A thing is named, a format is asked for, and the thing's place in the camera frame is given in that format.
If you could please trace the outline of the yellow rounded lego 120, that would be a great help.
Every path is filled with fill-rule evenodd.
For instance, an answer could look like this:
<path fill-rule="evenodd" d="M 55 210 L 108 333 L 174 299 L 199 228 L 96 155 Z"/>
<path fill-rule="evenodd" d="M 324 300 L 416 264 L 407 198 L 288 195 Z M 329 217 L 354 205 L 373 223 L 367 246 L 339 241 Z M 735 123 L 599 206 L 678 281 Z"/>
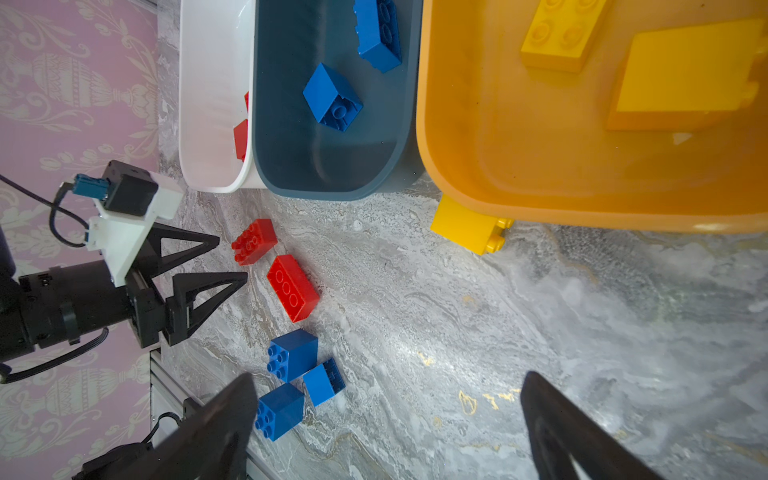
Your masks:
<path fill-rule="evenodd" d="M 611 131 L 694 132 L 755 101 L 767 56 L 760 18 L 636 34 L 612 93 Z"/>

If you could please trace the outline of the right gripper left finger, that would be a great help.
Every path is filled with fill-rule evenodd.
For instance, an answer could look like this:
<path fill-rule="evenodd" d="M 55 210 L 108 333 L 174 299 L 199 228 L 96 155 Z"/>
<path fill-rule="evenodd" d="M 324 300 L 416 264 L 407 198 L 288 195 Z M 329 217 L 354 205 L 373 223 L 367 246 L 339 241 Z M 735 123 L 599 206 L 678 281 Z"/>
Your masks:
<path fill-rule="evenodd" d="M 252 375 L 238 376 L 168 436 L 108 479 L 244 479 L 259 400 Z"/>

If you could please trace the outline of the yellow lego cube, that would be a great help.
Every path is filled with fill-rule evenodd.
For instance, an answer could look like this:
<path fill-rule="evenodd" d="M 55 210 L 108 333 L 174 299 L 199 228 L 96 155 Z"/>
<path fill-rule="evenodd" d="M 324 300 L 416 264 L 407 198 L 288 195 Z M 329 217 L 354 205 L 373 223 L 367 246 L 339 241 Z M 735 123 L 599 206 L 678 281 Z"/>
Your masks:
<path fill-rule="evenodd" d="M 513 223 L 513 219 L 472 211 L 443 194 L 431 230 L 477 255 L 484 255 L 502 249 L 505 244 L 504 232 Z"/>

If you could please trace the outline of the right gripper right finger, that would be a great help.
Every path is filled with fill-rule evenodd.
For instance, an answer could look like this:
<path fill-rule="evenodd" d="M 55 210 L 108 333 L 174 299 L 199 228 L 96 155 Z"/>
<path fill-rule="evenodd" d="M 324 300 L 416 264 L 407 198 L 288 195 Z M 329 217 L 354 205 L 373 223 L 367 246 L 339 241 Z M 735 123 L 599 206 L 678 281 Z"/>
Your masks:
<path fill-rule="evenodd" d="M 542 375 L 529 371 L 520 402 L 532 458 L 541 479 L 658 479 Z"/>

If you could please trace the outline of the blue sloped lego brick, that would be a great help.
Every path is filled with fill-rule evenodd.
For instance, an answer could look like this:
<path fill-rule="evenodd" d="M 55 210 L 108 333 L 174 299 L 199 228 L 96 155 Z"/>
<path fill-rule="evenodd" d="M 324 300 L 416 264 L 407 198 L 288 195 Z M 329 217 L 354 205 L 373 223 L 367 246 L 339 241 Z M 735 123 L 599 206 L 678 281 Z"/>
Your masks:
<path fill-rule="evenodd" d="M 306 372 L 303 381 L 314 407 L 330 400 L 346 387 L 334 358 Z"/>

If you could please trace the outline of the yellow plastic bin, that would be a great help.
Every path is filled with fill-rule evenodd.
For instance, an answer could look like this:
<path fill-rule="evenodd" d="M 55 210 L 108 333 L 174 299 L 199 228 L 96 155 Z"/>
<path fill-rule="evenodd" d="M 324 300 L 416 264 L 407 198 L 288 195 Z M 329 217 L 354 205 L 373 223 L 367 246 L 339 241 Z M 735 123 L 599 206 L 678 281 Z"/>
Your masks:
<path fill-rule="evenodd" d="M 428 1 L 417 139 L 441 191 L 516 220 L 685 233 L 767 227 L 767 96 L 713 128 L 611 132 L 634 35 L 765 18 L 763 1 L 614 1 L 582 71 L 526 67 L 534 1 Z"/>

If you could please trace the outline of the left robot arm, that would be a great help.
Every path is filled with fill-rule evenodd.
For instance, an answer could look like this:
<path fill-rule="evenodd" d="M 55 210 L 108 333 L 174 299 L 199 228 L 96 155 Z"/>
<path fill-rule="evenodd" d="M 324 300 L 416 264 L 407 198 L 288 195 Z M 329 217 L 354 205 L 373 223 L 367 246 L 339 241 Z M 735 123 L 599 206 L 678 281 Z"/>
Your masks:
<path fill-rule="evenodd" d="M 214 248 L 218 237 L 154 224 L 129 261 L 123 286 L 103 260 L 17 277 L 1 246 L 1 381 L 24 380 L 104 342 L 110 326 L 127 321 L 139 344 L 175 345 L 242 288 L 245 272 L 183 273 L 162 297 L 155 277 Z M 81 479 L 240 479 L 259 400 L 242 374 L 185 416 L 158 446 L 143 440 L 116 447 L 85 464 Z"/>

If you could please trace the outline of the long red lego brick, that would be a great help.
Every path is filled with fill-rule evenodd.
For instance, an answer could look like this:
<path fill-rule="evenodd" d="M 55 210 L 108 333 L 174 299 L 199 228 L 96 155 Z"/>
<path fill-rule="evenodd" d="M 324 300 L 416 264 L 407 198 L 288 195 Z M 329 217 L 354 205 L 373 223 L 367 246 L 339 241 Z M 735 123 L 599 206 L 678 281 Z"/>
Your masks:
<path fill-rule="evenodd" d="M 234 260 L 240 266 L 257 262 L 278 243 L 270 219 L 254 220 L 232 243 Z"/>

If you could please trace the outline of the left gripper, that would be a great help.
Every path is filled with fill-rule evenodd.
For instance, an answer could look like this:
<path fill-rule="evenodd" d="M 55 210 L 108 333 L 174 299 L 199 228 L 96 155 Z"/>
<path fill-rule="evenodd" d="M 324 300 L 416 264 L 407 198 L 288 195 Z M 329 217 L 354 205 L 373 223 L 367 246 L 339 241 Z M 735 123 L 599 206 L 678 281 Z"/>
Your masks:
<path fill-rule="evenodd" d="M 246 272 L 182 273 L 172 278 L 173 295 L 162 299 L 152 278 L 220 244 L 215 235 L 155 223 L 140 247 L 140 270 L 113 284 L 103 260 L 22 276 L 1 269 L 1 358 L 12 360 L 129 321 L 139 344 L 150 346 L 160 331 L 170 345 L 189 339 L 248 281 Z M 200 293 L 222 287 L 196 306 Z"/>

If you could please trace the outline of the dark teal plastic bin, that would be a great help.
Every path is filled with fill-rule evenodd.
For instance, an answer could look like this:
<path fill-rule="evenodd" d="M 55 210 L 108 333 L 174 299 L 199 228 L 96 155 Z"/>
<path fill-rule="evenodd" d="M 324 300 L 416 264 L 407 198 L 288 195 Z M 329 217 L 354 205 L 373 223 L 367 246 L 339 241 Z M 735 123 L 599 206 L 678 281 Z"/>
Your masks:
<path fill-rule="evenodd" d="M 255 164 L 273 193 L 351 201 L 424 170 L 415 109 L 419 1 L 262 1 L 251 99 Z"/>

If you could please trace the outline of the white plastic bin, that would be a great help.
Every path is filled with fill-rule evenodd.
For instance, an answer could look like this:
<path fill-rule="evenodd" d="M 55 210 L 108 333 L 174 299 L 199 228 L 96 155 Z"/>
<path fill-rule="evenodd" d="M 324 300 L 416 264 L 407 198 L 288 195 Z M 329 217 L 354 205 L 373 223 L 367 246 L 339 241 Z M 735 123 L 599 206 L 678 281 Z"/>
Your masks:
<path fill-rule="evenodd" d="M 256 1 L 183 1 L 179 40 L 179 161 L 187 185 L 209 193 L 264 189 L 250 126 Z M 248 118 L 244 162 L 233 129 Z"/>

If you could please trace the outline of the yellow lego brick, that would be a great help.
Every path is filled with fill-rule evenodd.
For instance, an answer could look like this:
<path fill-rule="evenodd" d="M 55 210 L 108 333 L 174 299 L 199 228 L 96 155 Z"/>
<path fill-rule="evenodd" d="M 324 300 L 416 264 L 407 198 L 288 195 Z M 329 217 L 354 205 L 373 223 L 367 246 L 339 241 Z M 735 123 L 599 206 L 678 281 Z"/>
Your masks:
<path fill-rule="evenodd" d="M 580 73 L 613 2 L 541 0 L 520 49 L 528 68 Z"/>

